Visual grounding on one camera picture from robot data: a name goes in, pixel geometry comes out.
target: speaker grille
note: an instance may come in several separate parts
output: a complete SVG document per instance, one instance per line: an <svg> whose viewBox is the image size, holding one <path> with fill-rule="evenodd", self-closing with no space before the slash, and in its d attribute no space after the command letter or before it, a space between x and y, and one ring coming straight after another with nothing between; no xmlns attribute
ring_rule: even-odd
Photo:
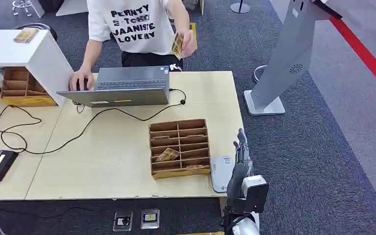
<svg viewBox="0 0 376 235"><path fill-rule="evenodd" d="M302 64L295 64L289 69L289 73L290 74L299 73L303 68L304 66Z"/></svg>

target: cardboard sorting tray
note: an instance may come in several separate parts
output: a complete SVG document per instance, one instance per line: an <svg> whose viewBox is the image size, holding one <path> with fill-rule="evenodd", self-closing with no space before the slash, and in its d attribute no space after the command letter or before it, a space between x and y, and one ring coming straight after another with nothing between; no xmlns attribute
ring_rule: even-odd
<svg viewBox="0 0 376 235"><path fill-rule="evenodd" d="M6 67L3 73L1 99L20 107L57 106L25 67Z"/></svg>
<svg viewBox="0 0 376 235"><path fill-rule="evenodd" d="M149 142L154 179L210 173L210 145L205 119L150 124ZM176 150L179 156L172 161L157 162L167 148Z"/></svg>

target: light wood tabletop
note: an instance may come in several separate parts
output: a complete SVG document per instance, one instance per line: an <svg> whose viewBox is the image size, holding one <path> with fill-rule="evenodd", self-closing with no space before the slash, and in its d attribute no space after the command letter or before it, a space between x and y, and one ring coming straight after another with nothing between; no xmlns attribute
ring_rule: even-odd
<svg viewBox="0 0 376 235"><path fill-rule="evenodd" d="M243 123L232 72L174 72L169 87L183 90L187 103L145 122L119 111L102 113L79 139L42 157L26 199L225 197L213 191L209 175L154 180L150 173L148 126L155 122L205 118L211 156L234 157L233 141ZM182 93L172 91L170 104L178 104L183 97ZM147 118L163 107L121 109ZM76 137L103 109L86 107L78 114L76 106L66 102L46 151Z"/></svg>
<svg viewBox="0 0 376 235"><path fill-rule="evenodd" d="M0 100L0 113L6 107ZM33 116L41 118L40 124L15 128L14 131L21 134L28 141L30 151L42 152L45 150L52 130L60 116L60 107L25 108ZM8 108L0 119L0 129L10 126L34 122L28 114L21 110ZM19 137L5 134L4 139L13 147L24 147L24 142ZM0 150L8 148L0 140ZM13 163L8 173L0 182L0 200L23 200L40 164L42 155L22 153Z"/></svg>

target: black pants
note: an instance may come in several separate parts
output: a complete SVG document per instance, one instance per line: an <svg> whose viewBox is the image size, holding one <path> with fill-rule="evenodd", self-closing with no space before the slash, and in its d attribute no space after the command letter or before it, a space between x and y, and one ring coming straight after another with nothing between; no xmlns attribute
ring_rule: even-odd
<svg viewBox="0 0 376 235"><path fill-rule="evenodd" d="M169 71L182 71L183 61L175 55L157 55L154 53L122 53L123 67L169 66Z"/></svg>

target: white t-shirt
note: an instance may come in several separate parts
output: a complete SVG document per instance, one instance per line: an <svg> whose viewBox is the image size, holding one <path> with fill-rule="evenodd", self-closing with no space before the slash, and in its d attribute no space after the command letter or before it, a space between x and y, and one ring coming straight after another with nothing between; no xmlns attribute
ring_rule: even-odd
<svg viewBox="0 0 376 235"><path fill-rule="evenodd" d="M172 54L174 32L168 0L87 0L89 38L103 42L113 33L122 51Z"/></svg>

